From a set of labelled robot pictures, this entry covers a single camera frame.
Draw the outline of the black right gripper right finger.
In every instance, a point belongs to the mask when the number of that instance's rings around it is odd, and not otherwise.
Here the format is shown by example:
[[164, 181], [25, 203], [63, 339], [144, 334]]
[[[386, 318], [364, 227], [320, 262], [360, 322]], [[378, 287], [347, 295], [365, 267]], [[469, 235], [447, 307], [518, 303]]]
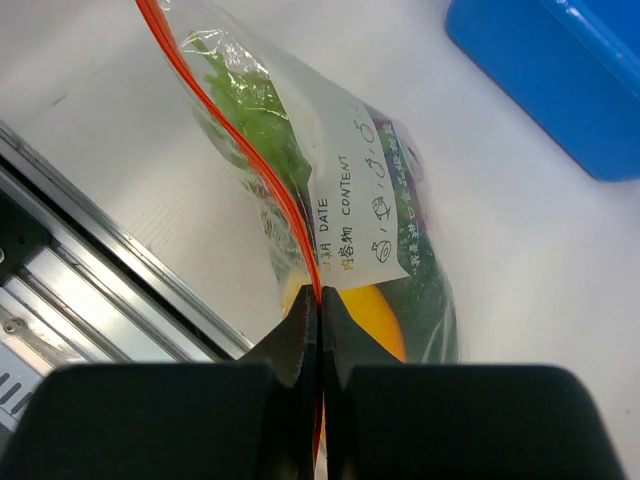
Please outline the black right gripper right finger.
[[398, 361], [325, 288], [327, 470], [332, 479], [620, 479], [594, 401], [549, 365]]

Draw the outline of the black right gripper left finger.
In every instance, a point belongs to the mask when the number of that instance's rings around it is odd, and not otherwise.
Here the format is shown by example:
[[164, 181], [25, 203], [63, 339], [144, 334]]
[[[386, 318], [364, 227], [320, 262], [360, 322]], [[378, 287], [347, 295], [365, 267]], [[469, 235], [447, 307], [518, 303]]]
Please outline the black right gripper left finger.
[[83, 364], [37, 387], [5, 479], [310, 479], [320, 440], [314, 290], [241, 359]]

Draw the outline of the yellow fake bell pepper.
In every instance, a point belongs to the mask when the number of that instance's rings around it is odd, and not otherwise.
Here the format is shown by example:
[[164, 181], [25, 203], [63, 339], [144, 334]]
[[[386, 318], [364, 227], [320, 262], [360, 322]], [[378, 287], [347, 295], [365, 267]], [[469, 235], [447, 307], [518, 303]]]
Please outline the yellow fake bell pepper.
[[376, 286], [341, 290], [339, 295], [349, 314], [361, 328], [395, 358], [407, 361], [399, 321]]

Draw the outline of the clear zip top bag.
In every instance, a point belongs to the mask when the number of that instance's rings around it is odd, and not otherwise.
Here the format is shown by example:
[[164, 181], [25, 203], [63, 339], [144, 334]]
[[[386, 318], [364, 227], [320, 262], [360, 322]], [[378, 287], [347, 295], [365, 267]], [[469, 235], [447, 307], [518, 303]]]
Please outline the clear zip top bag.
[[[189, 96], [201, 129], [257, 203], [281, 297], [282, 321], [303, 287], [314, 290], [319, 319], [325, 288], [338, 294], [366, 285], [379, 289], [385, 282], [412, 274], [420, 264], [421, 247], [433, 247], [421, 158], [400, 123], [252, 34], [217, 5], [142, 1], [138, 7]], [[300, 151], [312, 168], [308, 201], [291, 195], [213, 103], [202, 82], [202, 75], [210, 70], [206, 61], [182, 52], [191, 31], [205, 30], [227, 33], [266, 67]], [[316, 464], [319, 456], [327, 460], [319, 326], [317, 345], [320, 440]]]

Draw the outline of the green fake leafy vegetable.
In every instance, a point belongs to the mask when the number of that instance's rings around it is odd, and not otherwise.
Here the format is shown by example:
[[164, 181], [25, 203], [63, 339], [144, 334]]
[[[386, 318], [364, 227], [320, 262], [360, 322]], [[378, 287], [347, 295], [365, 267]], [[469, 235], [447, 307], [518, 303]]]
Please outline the green fake leafy vegetable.
[[203, 58], [213, 103], [253, 145], [300, 201], [309, 200], [311, 165], [302, 155], [289, 116], [266, 67], [221, 30], [191, 31], [182, 52]]

